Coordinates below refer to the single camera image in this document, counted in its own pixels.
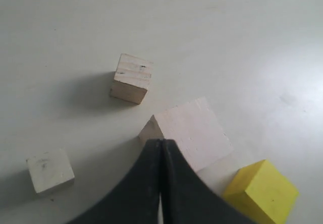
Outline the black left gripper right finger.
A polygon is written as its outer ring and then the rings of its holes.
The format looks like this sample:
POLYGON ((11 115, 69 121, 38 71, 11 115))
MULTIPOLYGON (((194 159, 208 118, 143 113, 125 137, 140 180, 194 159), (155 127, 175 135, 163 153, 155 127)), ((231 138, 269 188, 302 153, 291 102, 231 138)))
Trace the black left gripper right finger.
POLYGON ((254 223, 215 194, 174 140, 161 141, 160 194, 164 223, 254 223))

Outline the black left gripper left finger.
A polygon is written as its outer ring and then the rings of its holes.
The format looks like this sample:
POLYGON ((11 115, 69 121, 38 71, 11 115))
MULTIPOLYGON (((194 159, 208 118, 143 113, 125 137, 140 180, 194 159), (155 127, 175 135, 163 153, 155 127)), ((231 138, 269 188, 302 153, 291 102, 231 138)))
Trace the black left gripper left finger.
POLYGON ((160 140, 149 140, 123 179, 69 223, 158 223, 160 140))

